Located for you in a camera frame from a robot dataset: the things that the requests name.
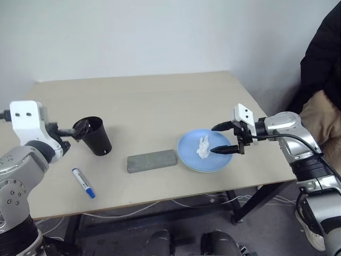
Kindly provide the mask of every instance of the blue plate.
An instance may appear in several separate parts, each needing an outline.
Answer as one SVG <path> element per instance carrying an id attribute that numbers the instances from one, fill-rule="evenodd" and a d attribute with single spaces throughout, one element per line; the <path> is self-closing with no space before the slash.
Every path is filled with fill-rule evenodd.
<path id="1" fill-rule="evenodd" d="M 209 150 L 217 146 L 231 145 L 229 140 L 221 133 L 200 129 L 186 133 L 177 145 L 177 152 L 181 161 L 189 168 L 198 172 L 216 172 L 230 162 L 232 154 L 210 153 L 207 158 L 201 159 L 197 154 L 197 149 L 199 148 L 200 138 L 206 135 L 208 136 Z"/>

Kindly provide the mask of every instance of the black plastic cup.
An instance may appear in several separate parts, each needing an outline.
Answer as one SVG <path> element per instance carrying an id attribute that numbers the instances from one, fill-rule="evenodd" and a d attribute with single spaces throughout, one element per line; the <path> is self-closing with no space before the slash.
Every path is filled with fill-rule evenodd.
<path id="1" fill-rule="evenodd" d="M 86 127 L 82 127 L 83 133 L 76 139 L 83 140 L 97 156 L 108 154 L 112 146 L 105 132 L 103 120 L 96 116 L 85 117 L 77 121 L 72 128 L 76 130 L 85 123 Z"/>

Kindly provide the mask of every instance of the floor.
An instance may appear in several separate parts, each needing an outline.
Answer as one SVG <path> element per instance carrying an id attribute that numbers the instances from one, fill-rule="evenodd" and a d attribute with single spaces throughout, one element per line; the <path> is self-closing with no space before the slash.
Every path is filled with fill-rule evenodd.
<path id="1" fill-rule="evenodd" d="M 237 195 L 252 195 L 255 192 L 256 188 L 240 189 L 236 191 Z M 280 195 L 293 201 L 296 199 L 297 193 L 298 189 L 296 188 L 296 185 L 292 184 Z M 181 198 L 176 201 L 188 206 L 198 206 L 225 202 L 227 201 L 227 198 L 225 198 L 224 195 L 206 195 Z M 141 208 L 143 208 L 143 206 L 134 206 L 97 214 L 102 216 L 123 215 Z M 182 206 L 179 206 L 172 201 L 160 202 L 134 216 L 178 208 L 182 208 Z M 78 245 L 83 250 L 83 256 L 141 256 L 149 236 L 156 230 L 166 228 L 174 235 L 175 239 L 190 238 L 190 244 L 176 247 L 176 256 L 199 255 L 201 234 L 218 229 L 229 233 L 239 244 L 246 246 L 249 252 L 257 252 L 257 255 L 259 256 L 325 255 L 323 252 L 316 251 L 308 243 L 303 229 L 293 215 L 294 210 L 295 207 L 291 203 L 271 200 L 269 205 L 265 205 L 257 212 L 244 218 L 244 222 L 237 226 L 230 223 L 229 219 L 231 212 L 216 213 L 191 219 L 177 220 L 165 225 L 130 229 L 117 233 L 80 239 Z M 49 232 L 46 236 L 57 237 L 56 239 L 63 238 L 67 220 L 67 218 L 64 218 L 58 228 Z M 46 232 L 55 227 L 60 221 L 60 218 L 51 219 L 40 224 L 39 228 L 43 232 Z M 82 218 L 82 225 L 91 225 L 105 221 L 108 220 L 85 216 Z"/>

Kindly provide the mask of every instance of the table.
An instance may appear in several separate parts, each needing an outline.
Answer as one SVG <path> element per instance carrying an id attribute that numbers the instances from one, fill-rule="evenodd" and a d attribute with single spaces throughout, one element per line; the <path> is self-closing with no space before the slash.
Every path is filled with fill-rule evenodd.
<path id="1" fill-rule="evenodd" d="M 234 155 L 221 171 L 203 174 L 179 162 L 176 166 L 129 174 L 127 157 L 176 149 L 188 131 L 229 121 L 242 103 L 255 119 L 265 113 L 227 71 L 197 74 L 78 79 L 36 83 L 24 99 L 40 101 L 50 122 L 71 128 L 86 116 L 104 121 L 113 150 L 95 156 L 83 143 L 70 139 L 71 148 L 51 164 L 43 181 L 31 192 L 33 218 L 73 215 L 170 198 L 233 190 L 294 179 L 278 143 L 260 142 Z M 0 122 L 0 154 L 19 143 L 10 123 Z M 223 133 L 232 144 L 232 131 Z M 71 169 L 80 168 L 96 193 L 82 190 Z"/>

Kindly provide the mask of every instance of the white wall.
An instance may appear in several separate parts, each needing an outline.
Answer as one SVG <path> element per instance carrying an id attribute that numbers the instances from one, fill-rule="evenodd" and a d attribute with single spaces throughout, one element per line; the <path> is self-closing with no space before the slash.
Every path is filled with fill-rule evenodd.
<path id="1" fill-rule="evenodd" d="M 2 0 L 0 109 L 34 81 L 230 70 L 272 114 L 338 1 Z"/>

